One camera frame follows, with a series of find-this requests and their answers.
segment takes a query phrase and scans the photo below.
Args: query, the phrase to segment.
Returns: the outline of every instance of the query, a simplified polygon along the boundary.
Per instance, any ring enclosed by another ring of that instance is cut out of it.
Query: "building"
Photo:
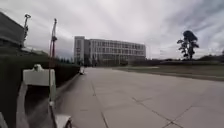
[[[74,60],[76,62],[117,60],[142,60],[146,58],[146,47],[143,44],[116,40],[85,39],[76,36],[74,42]]]
[[[0,12],[0,46],[23,46],[23,33],[21,25]]]

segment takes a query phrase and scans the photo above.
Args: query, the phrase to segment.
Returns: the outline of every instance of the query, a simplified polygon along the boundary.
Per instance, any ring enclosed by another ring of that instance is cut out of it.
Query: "tree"
[[[84,54],[84,65],[87,67],[87,66],[90,66],[90,61],[89,61],[89,56],[87,54]]]
[[[185,31],[183,36],[184,39],[177,41],[177,44],[181,45],[179,50],[181,50],[184,58],[192,60],[193,55],[195,54],[194,48],[199,48],[199,45],[197,44],[198,38],[189,30]]]

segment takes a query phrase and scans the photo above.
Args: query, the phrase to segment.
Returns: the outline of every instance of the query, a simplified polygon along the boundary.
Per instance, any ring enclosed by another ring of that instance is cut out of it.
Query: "walkway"
[[[62,100],[77,128],[223,128],[224,83],[88,68]]]

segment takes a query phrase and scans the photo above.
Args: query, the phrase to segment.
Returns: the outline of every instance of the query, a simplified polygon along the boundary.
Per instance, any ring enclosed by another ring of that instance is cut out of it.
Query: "ground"
[[[224,83],[88,68],[61,98],[77,128],[223,128]]]
[[[224,66],[156,66],[156,67],[117,67],[129,72],[140,72],[149,74],[161,74],[169,76],[179,76],[195,79],[224,81]]]

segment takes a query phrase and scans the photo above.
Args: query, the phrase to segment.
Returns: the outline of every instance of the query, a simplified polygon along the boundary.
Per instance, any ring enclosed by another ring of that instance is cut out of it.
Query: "hedge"
[[[159,65],[173,65],[173,66],[203,66],[203,65],[223,65],[218,61],[164,61],[164,60],[143,60],[132,61],[132,66],[159,66]]]
[[[0,111],[9,125],[14,127],[16,120],[16,100],[19,87],[22,81],[23,69],[31,69],[34,64],[41,64],[48,68],[49,58],[31,55],[10,55],[0,56]],[[56,61],[55,65],[56,85],[59,87],[79,72],[79,67],[73,64],[63,64]],[[26,95],[25,107],[33,109],[49,93],[48,87],[29,86]]]
[[[96,62],[95,66],[116,67],[116,66],[127,66],[127,65],[128,65],[128,61],[121,59],[121,60],[99,60]]]

